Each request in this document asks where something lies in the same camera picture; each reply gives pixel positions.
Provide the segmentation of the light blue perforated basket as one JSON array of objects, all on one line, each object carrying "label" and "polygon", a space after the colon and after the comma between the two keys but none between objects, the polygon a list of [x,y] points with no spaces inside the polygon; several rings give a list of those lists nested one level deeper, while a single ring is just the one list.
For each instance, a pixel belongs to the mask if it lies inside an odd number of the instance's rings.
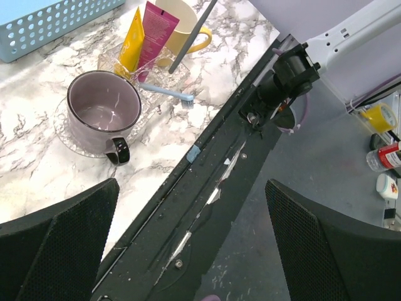
[{"label": "light blue perforated basket", "polygon": [[17,60],[124,3],[121,0],[1,1],[1,61]]}]

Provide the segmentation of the yellow mug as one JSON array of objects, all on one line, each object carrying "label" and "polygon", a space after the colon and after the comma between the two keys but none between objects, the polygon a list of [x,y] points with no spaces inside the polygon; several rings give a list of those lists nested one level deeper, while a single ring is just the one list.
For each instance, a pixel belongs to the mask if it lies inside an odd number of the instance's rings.
[{"label": "yellow mug", "polygon": [[177,56],[198,22],[197,15],[182,0],[156,0],[155,5],[179,19],[178,25],[166,42],[166,47]]}]

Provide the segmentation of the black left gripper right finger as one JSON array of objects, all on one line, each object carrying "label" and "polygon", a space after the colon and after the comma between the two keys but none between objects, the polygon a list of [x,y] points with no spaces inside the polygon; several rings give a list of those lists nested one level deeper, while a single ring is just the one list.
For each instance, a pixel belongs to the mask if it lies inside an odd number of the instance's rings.
[{"label": "black left gripper right finger", "polygon": [[291,300],[400,300],[400,233],[270,179],[269,216]]}]

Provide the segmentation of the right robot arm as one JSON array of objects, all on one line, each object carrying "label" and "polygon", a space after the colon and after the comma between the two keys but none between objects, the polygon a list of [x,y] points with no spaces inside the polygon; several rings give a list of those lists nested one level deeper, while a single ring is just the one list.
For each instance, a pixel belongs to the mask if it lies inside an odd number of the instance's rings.
[{"label": "right robot arm", "polygon": [[400,1],[372,1],[328,31],[286,50],[257,88],[269,117],[286,99],[288,106],[307,94],[336,60],[400,23]]}]

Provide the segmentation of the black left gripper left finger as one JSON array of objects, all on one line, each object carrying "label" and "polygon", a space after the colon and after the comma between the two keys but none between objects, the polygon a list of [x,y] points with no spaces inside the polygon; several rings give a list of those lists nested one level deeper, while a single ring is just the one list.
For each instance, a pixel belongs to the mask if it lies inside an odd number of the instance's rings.
[{"label": "black left gripper left finger", "polygon": [[117,206],[109,178],[1,224],[1,300],[89,300]]}]

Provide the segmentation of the purple mug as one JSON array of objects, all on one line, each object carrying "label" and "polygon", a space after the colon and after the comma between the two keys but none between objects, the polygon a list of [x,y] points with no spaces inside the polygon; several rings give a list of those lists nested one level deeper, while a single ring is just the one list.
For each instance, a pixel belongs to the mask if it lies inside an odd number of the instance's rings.
[{"label": "purple mug", "polygon": [[69,130],[84,151],[104,154],[116,166],[129,162],[127,138],[142,102],[128,80],[110,71],[82,73],[69,85],[66,104]]}]

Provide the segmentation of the light blue toothbrush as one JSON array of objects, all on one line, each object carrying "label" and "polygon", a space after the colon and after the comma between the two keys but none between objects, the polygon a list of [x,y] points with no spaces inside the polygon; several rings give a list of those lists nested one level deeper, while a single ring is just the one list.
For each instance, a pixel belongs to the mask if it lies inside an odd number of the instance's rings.
[{"label": "light blue toothbrush", "polygon": [[139,83],[139,87],[150,92],[161,93],[171,97],[178,98],[181,100],[181,105],[183,108],[192,109],[194,108],[194,96],[192,94],[180,93],[166,88],[161,88],[148,83]]}]

